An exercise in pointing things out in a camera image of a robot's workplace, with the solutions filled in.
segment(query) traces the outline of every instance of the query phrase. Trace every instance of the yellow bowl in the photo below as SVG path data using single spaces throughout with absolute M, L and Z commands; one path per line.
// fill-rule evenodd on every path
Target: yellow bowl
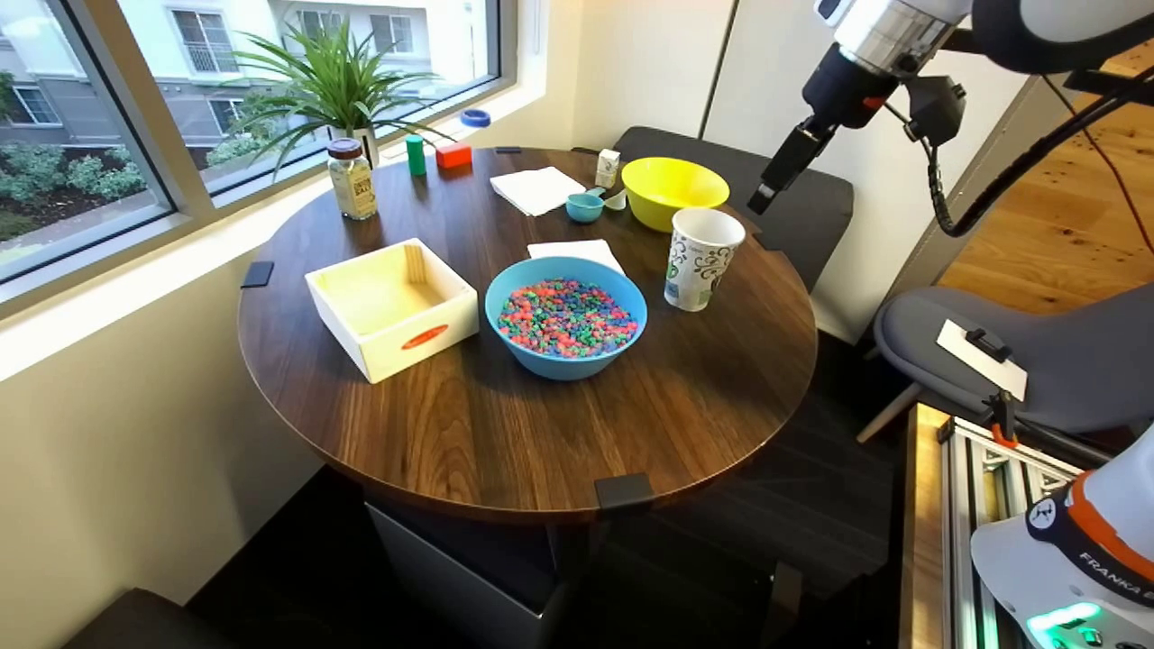
M 712 210 L 727 197 L 723 175 L 688 158 L 634 158 L 620 170 L 627 210 L 650 231 L 669 231 L 679 210 Z

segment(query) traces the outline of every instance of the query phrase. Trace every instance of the round wooden table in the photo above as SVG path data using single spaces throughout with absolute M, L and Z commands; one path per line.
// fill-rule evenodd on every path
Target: round wooden table
M 260 253 L 267 288 L 245 288 L 239 337 L 262 400 L 325 460 L 366 490 L 461 514 L 589 518 L 703 488 L 757 453 L 807 393 L 818 328 L 793 267 L 741 240 L 712 304 L 660 299 L 666 235 L 627 214 L 578 228 L 562 210 L 524 216 L 491 175 L 554 167 L 591 185 L 583 152 L 473 152 L 473 174 L 375 174 L 382 216 L 343 221 L 331 196 L 294 214 Z M 650 304 L 644 334 L 589 381 L 524 371 L 478 334 L 372 384 L 322 325 L 307 271 L 422 238 L 478 295 L 529 240 L 604 238 Z

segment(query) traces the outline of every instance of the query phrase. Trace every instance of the white paper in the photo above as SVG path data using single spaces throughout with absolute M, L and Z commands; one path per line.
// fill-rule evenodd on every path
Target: white paper
M 1023 400 L 1027 371 L 1018 369 L 1011 358 L 995 362 L 982 347 L 965 337 L 965 328 L 944 322 L 937 333 L 937 347 L 948 350 L 956 362 L 971 365 L 978 376 L 1006 388 L 1014 400 Z
M 560 174 L 554 167 L 491 175 L 491 185 L 505 203 L 512 203 L 525 216 L 551 214 L 566 204 L 569 196 L 583 192 L 574 175 Z
M 604 264 L 604 267 L 614 267 L 616 273 L 624 273 L 604 238 L 589 238 L 589 240 L 537 240 L 537 246 L 529 246 L 529 255 L 532 255 L 532 261 L 542 261 L 542 255 L 580 255 L 580 261 L 593 261 L 593 264 Z

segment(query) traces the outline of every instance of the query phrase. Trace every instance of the potted plant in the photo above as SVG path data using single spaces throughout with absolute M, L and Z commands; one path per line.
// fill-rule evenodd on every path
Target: potted plant
M 233 130 L 254 142 L 252 155 L 279 148 L 285 155 L 313 133 L 355 138 L 366 162 L 375 162 L 375 116 L 406 104 L 411 71 L 382 65 L 372 35 L 352 41 L 351 21 L 318 35 L 288 26 L 285 41 L 247 35 L 254 50 L 239 57 L 279 74 L 279 81 L 247 95 L 239 107 Z

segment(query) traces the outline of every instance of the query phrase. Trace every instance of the colorful cereal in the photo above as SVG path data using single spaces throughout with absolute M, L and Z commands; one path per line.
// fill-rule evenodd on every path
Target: colorful cereal
M 507 295 L 500 334 L 515 347 L 551 358 L 599 358 L 638 334 L 638 325 L 599 285 L 548 279 Z

